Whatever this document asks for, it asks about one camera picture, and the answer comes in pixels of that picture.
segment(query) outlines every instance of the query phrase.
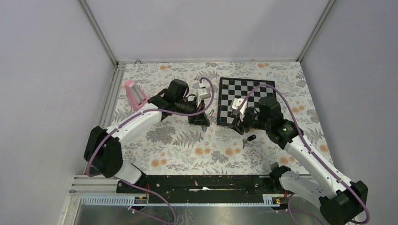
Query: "gray wall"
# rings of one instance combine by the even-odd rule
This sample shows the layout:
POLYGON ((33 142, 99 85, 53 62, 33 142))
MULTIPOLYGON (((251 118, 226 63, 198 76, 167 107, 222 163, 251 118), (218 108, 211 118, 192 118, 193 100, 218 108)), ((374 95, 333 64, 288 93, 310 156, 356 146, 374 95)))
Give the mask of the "gray wall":
POLYGON ((119 60, 295 60, 328 0, 88 0, 119 60))
POLYGON ((303 61, 335 165, 369 187, 370 224, 396 224, 398 1, 337 1, 303 61))
POLYGON ((111 71, 76 0, 0 1, 0 224, 58 222, 111 71))

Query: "chessboard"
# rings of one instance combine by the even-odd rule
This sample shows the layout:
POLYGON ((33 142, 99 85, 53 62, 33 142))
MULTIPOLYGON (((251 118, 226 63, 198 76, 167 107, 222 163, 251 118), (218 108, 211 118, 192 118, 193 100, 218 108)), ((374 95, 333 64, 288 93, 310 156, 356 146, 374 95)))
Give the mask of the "chessboard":
MULTIPOLYGON (((239 78, 220 78, 220 89, 218 93, 218 112, 217 125, 228 126, 231 125, 234 117, 232 117, 232 102, 235 98, 245 98, 247 94, 253 90, 254 87, 259 86, 260 83, 266 83, 275 87, 274 81, 262 81, 239 78)), ((259 100, 262 97, 275 97, 276 93, 272 88, 261 87, 254 91, 254 93, 247 100, 247 107, 254 107, 259 111, 259 100)))

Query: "pink object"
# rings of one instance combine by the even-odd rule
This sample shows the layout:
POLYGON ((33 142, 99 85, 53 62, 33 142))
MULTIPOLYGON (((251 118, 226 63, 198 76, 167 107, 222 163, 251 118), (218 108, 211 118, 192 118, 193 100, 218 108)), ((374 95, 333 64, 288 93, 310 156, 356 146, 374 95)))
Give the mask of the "pink object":
POLYGON ((138 111, 147 103, 148 97, 133 80, 126 81, 125 85, 127 100, 129 101, 130 107, 138 111))

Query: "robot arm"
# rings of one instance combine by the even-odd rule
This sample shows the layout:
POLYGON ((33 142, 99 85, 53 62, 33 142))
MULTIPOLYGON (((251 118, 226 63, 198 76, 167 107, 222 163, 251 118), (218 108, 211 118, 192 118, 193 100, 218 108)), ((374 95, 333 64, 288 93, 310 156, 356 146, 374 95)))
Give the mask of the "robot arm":
POLYGON ((236 116, 231 128, 241 135, 250 128, 265 130, 273 143, 286 150, 308 170, 318 184, 300 177, 286 166, 273 168, 270 173, 277 187, 294 192, 320 208, 322 215, 332 225, 345 224, 364 209, 353 194, 342 184, 350 188, 366 203, 367 186, 362 182, 353 182, 329 163, 319 152, 309 144, 311 151, 304 145, 292 121, 283 118, 281 106, 274 97, 263 97, 259 101, 260 112, 246 105, 237 109, 243 99, 235 99, 232 108, 236 116), (324 165, 337 173, 341 180, 328 171, 324 165))
MULTIPOLYGON (((136 183, 141 177, 142 172, 133 164, 123 161, 122 146, 129 143, 138 133, 145 132, 151 125, 170 116, 171 112, 192 114, 205 108, 204 99, 210 97, 210 91, 202 83, 199 87, 196 90, 196 95, 186 96, 189 90, 188 84, 184 81, 174 79, 167 89, 163 89, 157 95, 150 98, 143 108, 128 118, 106 129, 102 129, 99 126, 95 127, 90 133, 84 152, 85 160, 88 162, 99 143, 110 135, 93 159, 93 167, 106 178, 117 177, 123 178, 123 180, 132 184, 136 183)), ((188 116, 188 122, 189 124, 205 127, 210 125, 210 121, 205 113, 188 116)))

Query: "floral pattern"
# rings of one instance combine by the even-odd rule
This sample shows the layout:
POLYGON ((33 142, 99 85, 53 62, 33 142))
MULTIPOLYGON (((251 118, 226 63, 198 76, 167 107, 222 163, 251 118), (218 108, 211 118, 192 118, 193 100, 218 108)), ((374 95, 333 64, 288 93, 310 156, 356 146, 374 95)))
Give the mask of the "floral pattern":
MULTIPOLYGON (((209 78, 215 88, 214 101, 207 111, 211 126, 204 131, 200 126, 189 125, 186 117, 169 116, 123 146, 124 160, 152 175, 268 174, 274 162, 300 174, 308 174, 295 158, 272 143, 265 131, 250 130, 239 135, 232 129, 216 125, 220 77, 235 77, 275 81, 276 88, 287 98, 305 135, 320 154, 332 162, 298 62, 128 64, 112 123, 118 123, 134 113, 124 86, 129 79, 137 82, 150 97, 168 87, 175 78, 187 82, 190 94, 194 94, 202 76, 209 78), (253 134, 257 139, 243 148, 243 138, 253 134)), ((282 112, 289 118, 287 107, 281 105, 282 112)))

